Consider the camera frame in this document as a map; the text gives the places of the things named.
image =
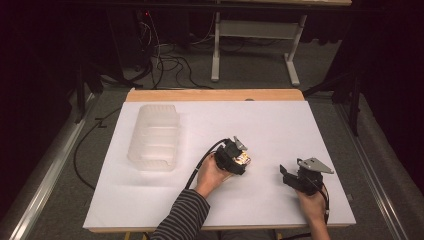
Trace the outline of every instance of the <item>person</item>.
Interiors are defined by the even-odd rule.
[[[206,199],[231,173],[216,165],[214,154],[202,163],[194,189],[184,189],[175,200],[169,215],[159,224],[151,240],[193,240],[196,239],[210,206]],[[321,194],[307,196],[296,191],[300,207],[311,229],[312,239],[330,239],[324,221],[325,202]]]

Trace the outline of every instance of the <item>wooden table edge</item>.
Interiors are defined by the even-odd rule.
[[[149,101],[304,101],[298,89],[131,89],[126,102]]]

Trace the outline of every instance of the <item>clear plastic container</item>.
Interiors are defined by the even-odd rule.
[[[128,158],[141,171],[171,171],[179,136],[174,105],[144,105],[134,127]]]

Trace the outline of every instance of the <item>white paper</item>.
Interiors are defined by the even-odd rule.
[[[306,101],[156,102],[174,104],[181,125],[176,167],[163,173],[140,172],[127,159],[138,110],[148,103],[124,103],[84,228],[157,227],[205,152],[233,136],[248,147],[252,162],[242,176],[231,177],[209,196],[204,226],[305,224],[279,165],[297,174],[296,159],[310,157],[335,171],[323,174],[330,193],[329,224],[356,223]]]

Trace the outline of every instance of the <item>striped sleeve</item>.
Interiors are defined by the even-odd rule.
[[[197,236],[209,213],[209,204],[196,191],[184,189],[169,215],[159,224],[152,240],[191,240]]]

